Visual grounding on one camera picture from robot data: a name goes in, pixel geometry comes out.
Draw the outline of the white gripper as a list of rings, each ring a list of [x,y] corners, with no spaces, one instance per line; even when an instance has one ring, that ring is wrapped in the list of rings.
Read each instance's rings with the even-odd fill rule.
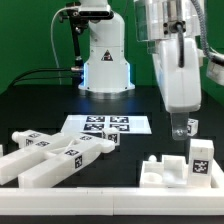
[[[172,137],[176,141],[188,137],[186,112],[194,112],[201,105],[201,82],[197,45],[194,39],[184,39],[184,67],[178,66],[177,39],[162,40],[153,55],[156,80],[166,111],[171,113]]]

